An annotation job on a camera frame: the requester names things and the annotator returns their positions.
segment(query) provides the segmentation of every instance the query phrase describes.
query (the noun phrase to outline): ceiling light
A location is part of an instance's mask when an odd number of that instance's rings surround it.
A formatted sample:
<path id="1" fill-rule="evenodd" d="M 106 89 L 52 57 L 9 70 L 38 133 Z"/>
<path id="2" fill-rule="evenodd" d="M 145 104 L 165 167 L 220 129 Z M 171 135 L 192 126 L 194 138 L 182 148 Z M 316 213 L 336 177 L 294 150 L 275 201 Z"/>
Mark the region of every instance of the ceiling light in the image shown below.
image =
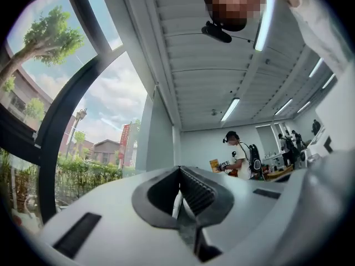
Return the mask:
<path id="1" fill-rule="evenodd" d="M 280 108 L 280 109 L 275 113 L 275 115 L 278 115 L 282 110 L 284 110 L 285 107 L 291 103 L 291 101 L 292 101 L 292 99 L 290 99 L 287 103 L 285 103 L 285 104 L 283 105 L 283 107 Z"/>
<path id="2" fill-rule="evenodd" d="M 256 38 L 255 50 L 262 51 L 267 38 L 268 30 L 270 28 L 273 9 L 275 7 L 276 0 L 266 0 L 266 9 L 262 15 L 261 26 Z"/>
<path id="3" fill-rule="evenodd" d="M 231 113 L 233 112 L 234 108 L 237 106 L 239 101 L 240 101 L 240 99 L 238 99 L 238 98 L 234 98 L 232 100 L 232 103 L 229 106 L 229 108 L 227 109 L 226 113 L 224 113 L 224 116 L 222 117 L 221 122 L 225 122 L 227 120 L 227 118 L 231 115 Z"/>
<path id="4" fill-rule="evenodd" d="M 270 124 L 255 126 L 255 128 L 266 127 L 266 126 L 270 126 Z"/>
<path id="5" fill-rule="evenodd" d="M 331 80 L 333 80 L 334 76 L 335 76 L 335 74 L 333 74 L 333 75 L 329 78 L 329 80 L 326 82 L 326 84 L 323 86 L 322 89 L 325 89 L 326 86 L 329 85 L 329 83 L 331 82 Z"/>
<path id="6" fill-rule="evenodd" d="M 305 109 L 305 107 L 307 106 L 307 105 L 309 105 L 311 102 L 309 101 L 308 103 L 306 103 L 303 107 L 301 107 L 301 109 L 297 112 L 297 113 L 300 113 L 303 109 Z"/>
<path id="7" fill-rule="evenodd" d="M 320 60 L 318 60 L 316 66 L 313 68 L 312 72 L 310 73 L 310 78 L 313 77 L 313 75 L 316 73 L 316 71 L 318 70 L 318 68 L 321 66 L 323 62 L 323 58 L 321 58 Z"/>

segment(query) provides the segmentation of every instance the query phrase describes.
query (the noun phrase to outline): black vent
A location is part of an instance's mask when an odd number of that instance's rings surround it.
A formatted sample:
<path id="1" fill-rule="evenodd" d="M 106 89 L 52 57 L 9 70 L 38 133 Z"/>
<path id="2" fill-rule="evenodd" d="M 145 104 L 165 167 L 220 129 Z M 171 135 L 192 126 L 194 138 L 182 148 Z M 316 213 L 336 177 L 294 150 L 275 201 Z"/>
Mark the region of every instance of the black vent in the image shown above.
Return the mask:
<path id="1" fill-rule="evenodd" d="M 215 200 L 214 191 L 186 171 L 181 171 L 180 189 L 195 216 Z"/>
<path id="2" fill-rule="evenodd" d="M 53 248 L 73 259 L 100 219 L 100 215 L 86 213 Z"/>

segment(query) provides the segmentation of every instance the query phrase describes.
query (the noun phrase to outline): human hand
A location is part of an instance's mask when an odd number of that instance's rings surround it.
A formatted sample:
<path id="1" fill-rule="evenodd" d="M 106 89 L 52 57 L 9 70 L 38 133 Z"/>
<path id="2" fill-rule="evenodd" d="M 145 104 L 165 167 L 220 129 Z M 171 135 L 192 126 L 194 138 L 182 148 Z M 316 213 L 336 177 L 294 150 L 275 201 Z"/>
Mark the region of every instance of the human hand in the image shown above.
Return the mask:
<path id="1" fill-rule="evenodd" d="M 222 164 L 220 164 L 220 165 L 217 166 L 217 170 L 218 171 L 225 171 L 226 167 L 224 167 L 224 166 L 222 166 Z"/>

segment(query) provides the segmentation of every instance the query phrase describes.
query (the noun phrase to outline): glass pane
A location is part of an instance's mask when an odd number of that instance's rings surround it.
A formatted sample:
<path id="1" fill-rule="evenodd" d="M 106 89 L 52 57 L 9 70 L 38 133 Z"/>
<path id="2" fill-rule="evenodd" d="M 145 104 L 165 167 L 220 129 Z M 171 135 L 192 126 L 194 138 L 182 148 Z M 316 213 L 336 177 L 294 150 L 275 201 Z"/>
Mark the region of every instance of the glass pane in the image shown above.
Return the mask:
<path id="1" fill-rule="evenodd" d="M 122 45 L 122 41 L 107 9 L 105 0 L 89 0 L 89 3 L 111 49 L 114 50 Z"/>
<path id="2" fill-rule="evenodd" d="M 0 52 L 0 103 L 38 130 L 64 84 L 96 52 L 69 0 L 36 0 Z"/>
<path id="3" fill-rule="evenodd" d="M 55 181 L 60 209 L 98 185 L 138 173 L 135 160 L 146 96 L 127 53 L 88 89 L 82 98 L 87 109 L 72 116 L 60 146 Z"/>
<path id="4" fill-rule="evenodd" d="M 38 167 L 0 148 L 0 193 L 14 223 L 29 233 L 42 228 L 37 198 Z"/>

